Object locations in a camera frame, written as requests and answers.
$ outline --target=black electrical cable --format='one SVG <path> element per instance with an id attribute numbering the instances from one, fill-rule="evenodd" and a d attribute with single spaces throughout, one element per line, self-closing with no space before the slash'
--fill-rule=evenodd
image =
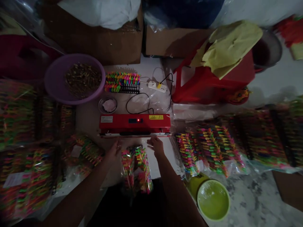
<path id="1" fill-rule="evenodd" d="M 168 106 L 167 111 L 169 111 L 170 106 L 171 106 L 171 89 L 173 88 L 173 74 L 170 73 L 170 74 L 168 74 L 168 75 L 164 78 L 164 80 L 165 80 L 169 75 L 171 75 L 171 80 L 170 80 L 170 79 L 168 79 L 168 80 L 170 80 L 171 84 L 170 84 L 170 91 L 169 91 L 170 101 L 169 101 L 169 106 Z"/>
<path id="2" fill-rule="evenodd" d="M 169 106 L 168 106 L 168 109 L 167 109 L 167 111 L 169 111 L 170 110 L 170 105 L 171 105 L 171 89 L 173 88 L 173 74 L 172 73 L 170 73 L 170 74 L 168 74 L 161 82 L 160 82 L 160 84 L 167 78 L 167 77 L 169 77 L 169 75 L 171 75 L 171 85 L 170 85 L 170 91 L 169 91 L 169 96 L 170 96 L 170 101 L 169 101 Z M 139 112 L 139 113 L 131 113 L 131 112 L 129 112 L 128 111 L 128 109 L 127 109 L 127 104 L 129 103 L 129 101 L 130 100 L 132 100 L 132 98 L 134 98 L 134 97 L 136 97 L 137 95 L 141 95 L 141 94 L 145 94 L 147 97 L 148 97 L 148 109 L 147 110 L 144 110 L 144 111 L 142 111 L 142 112 Z M 148 96 L 148 94 L 146 94 L 146 93 L 139 93 L 139 94 L 136 94 L 136 95 L 134 95 L 133 97 L 131 97 L 128 101 L 127 101 L 127 103 L 126 103 L 126 111 L 129 113 L 129 114 L 141 114 L 141 113 L 144 113 L 144 112 L 148 112 L 149 113 L 149 110 L 152 110 L 152 113 L 154 114 L 154 109 L 153 108 L 149 108 L 149 105 L 150 105 L 150 102 L 151 102 L 151 100 L 149 99 L 149 96 Z"/>
<path id="3" fill-rule="evenodd" d="M 148 109 L 147 110 L 144 110 L 144 111 L 142 111 L 142 112 L 139 112 L 139 113 L 131 113 L 131 112 L 129 112 L 128 111 L 128 109 L 127 109 L 127 104 L 129 103 L 129 101 L 131 101 L 132 100 L 132 98 L 134 98 L 134 97 L 136 97 L 137 95 L 141 95 L 141 94 L 145 94 L 147 97 L 148 97 Z M 149 99 L 149 96 L 148 96 L 148 94 L 146 94 L 146 93 L 139 93 L 139 94 L 136 94 L 136 95 L 134 95 L 133 97 L 131 97 L 128 101 L 127 101 L 127 103 L 126 103 L 126 111 L 129 113 L 129 114 L 141 114 L 141 113 L 144 113 L 144 112 L 148 112 L 149 113 L 149 110 L 152 110 L 152 113 L 154 114 L 154 109 L 153 108 L 149 108 L 149 104 L 150 104 L 150 102 L 151 102 L 151 100 Z"/>

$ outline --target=yellow warning label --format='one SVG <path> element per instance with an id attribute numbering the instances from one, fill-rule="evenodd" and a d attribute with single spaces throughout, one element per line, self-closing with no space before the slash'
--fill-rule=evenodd
<path id="1" fill-rule="evenodd" d="M 149 115 L 150 120 L 163 120 L 163 115 Z"/>

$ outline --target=yellow-green plastic basin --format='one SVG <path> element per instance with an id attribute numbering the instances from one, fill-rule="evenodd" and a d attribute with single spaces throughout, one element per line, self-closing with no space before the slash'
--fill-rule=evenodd
<path id="1" fill-rule="evenodd" d="M 205 217 L 212 221 L 221 221 L 229 211 L 228 191 L 219 181 L 207 180 L 198 189 L 197 204 Z"/>

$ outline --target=red heat sealer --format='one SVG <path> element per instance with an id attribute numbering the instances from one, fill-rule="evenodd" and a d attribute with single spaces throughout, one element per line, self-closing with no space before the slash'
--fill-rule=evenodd
<path id="1" fill-rule="evenodd" d="M 170 136 L 169 114 L 101 115 L 101 138 Z"/>

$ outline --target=small glass bowl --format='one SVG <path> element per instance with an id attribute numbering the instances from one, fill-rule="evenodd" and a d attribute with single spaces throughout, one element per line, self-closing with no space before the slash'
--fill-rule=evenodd
<path id="1" fill-rule="evenodd" d="M 103 103 L 105 103 L 107 100 L 110 100 L 110 99 L 112 99 L 116 103 L 116 108 L 112 112 L 107 112 L 103 107 Z M 118 107 L 118 102 L 113 96 L 104 96 L 104 97 L 102 97 L 99 101 L 99 104 L 98 104 L 98 109 L 103 114 L 113 114 L 117 110 L 117 107 Z"/>

